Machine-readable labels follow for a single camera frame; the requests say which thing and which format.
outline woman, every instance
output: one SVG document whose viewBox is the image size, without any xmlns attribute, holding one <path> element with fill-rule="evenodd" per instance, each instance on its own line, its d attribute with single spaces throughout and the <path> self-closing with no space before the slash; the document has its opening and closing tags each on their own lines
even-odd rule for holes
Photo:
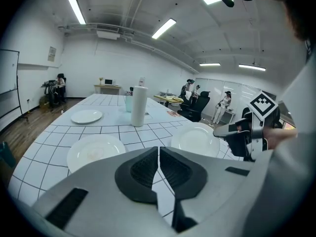
<svg viewBox="0 0 316 237">
<path fill-rule="evenodd" d="M 221 102 L 218 103 L 219 107 L 216 110 L 215 117 L 213 123 L 218 124 L 221 120 L 222 116 L 225 113 L 227 107 L 231 104 L 232 101 L 232 94 L 230 91 L 226 91 L 226 97 L 223 98 Z"/>
<path fill-rule="evenodd" d="M 192 91 L 192 104 L 191 104 L 191 107 L 194 107 L 194 105 L 196 104 L 197 102 L 197 99 L 199 97 L 199 93 L 198 93 L 198 89 L 200 89 L 201 86 L 200 85 L 197 85 L 197 87 Z"/>
<path fill-rule="evenodd" d="M 186 85 L 183 85 L 183 86 L 182 86 L 181 93 L 180 93 L 180 96 L 179 96 L 179 97 L 185 96 L 185 95 L 186 95 L 186 91 L 189 91 L 189 90 L 190 90 L 190 86 L 191 86 L 191 84 L 193 84 L 194 82 L 195 82 L 195 81 L 192 80 L 192 79 L 187 79 Z"/>
</svg>

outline tabletop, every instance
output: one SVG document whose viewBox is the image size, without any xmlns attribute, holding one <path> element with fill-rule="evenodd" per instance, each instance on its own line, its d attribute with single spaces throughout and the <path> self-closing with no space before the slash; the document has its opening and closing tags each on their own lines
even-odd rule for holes
<svg viewBox="0 0 316 237">
<path fill-rule="evenodd" d="M 170 102 L 170 103 L 181 103 L 181 102 L 178 101 L 178 100 L 168 99 L 168 98 L 166 98 L 166 97 L 164 97 L 164 96 L 155 95 L 154 97 L 159 98 L 159 99 L 162 99 L 162 100 L 165 100 L 165 101 L 168 101 L 168 102 Z"/>
<path fill-rule="evenodd" d="M 106 84 L 95 84 L 94 87 L 111 88 L 111 89 L 120 89 L 121 88 L 121 86 L 118 86 L 118 85 L 106 85 Z"/>
<path fill-rule="evenodd" d="M 103 117 L 85 126 L 70 120 L 81 110 L 95 109 Z M 93 94 L 71 107 L 49 125 L 27 149 L 11 177 L 8 191 L 14 197 L 32 206 L 46 190 L 71 173 L 67 167 L 67 153 L 79 139 L 91 134 L 109 134 L 119 138 L 126 152 L 137 149 L 166 146 L 181 126 L 190 123 L 184 117 L 172 117 L 167 107 L 148 98 L 145 123 L 142 127 L 130 125 L 130 113 L 125 110 L 125 97 Z M 239 160 L 233 156 L 227 143 L 220 140 L 219 158 Z M 158 196 L 158 211 L 171 224 L 174 192 L 158 168 L 153 181 L 153 191 Z"/>
</svg>

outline person's hand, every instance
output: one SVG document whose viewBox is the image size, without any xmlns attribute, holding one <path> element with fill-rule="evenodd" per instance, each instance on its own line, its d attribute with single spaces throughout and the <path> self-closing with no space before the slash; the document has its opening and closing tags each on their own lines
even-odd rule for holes
<svg viewBox="0 0 316 237">
<path fill-rule="evenodd" d="M 268 141 L 268 149 L 275 149 L 282 141 L 295 138 L 297 130 L 285 130 L 280 128 L 263 128 L 263 137 Z"/>
</svg>

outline white plate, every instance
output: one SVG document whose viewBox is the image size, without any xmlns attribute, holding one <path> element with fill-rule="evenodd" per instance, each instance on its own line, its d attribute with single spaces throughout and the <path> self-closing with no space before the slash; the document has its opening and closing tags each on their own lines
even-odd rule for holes
<svg viewBox="0 0 316 237">
<path fill-rule="evenodd" d="M 220 142 L 214 137 L 213 129 L 206 124 L 192 122 L 179 129 L 172 140 L 171 146 L 191 153 L 216 157 Z"/>
<path fill-rule="evenodd" d="M 70 172 L 74 173 L 93 161 L 125 152 L 125 146 L 118 138 L 106 134 L 93 134 L 73 144 L 67 155 L 67 165 Z"/>
<path fill-rule="evenodd" d="M 102 117 L 102 112 L 97 110 L 83 110 L 74 113 L 71 120 L 78 124 L 85 124 L 97 121 Z"/>
</svg>

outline white ceiling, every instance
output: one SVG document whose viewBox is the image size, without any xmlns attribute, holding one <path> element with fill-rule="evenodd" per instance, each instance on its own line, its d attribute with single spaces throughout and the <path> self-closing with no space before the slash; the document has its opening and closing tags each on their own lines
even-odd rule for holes
<svg viewBox="0 0 316 237">
<path fill-rule="evenodd" d="M 267 71 L 286 72 L 300 43 L 286 25 L 282 4 L 234 1 L 235 6 L 228 8 L 221 1 L 206 5 L 203 0 L 78 0 L 87 23 L 131 28 L 149 39 L 169 18 L 175 19 L 177 23 L 157 43 L 164 43 L 163 51 L 200 72 L 214 68 L 201 68 L 198 63 L 220 62 L 220 69 L 233 71 L 239 63 L 254 60 Z M 78 24 L 68 0 L 36 2 L 56 25 Z"/>
</svg>

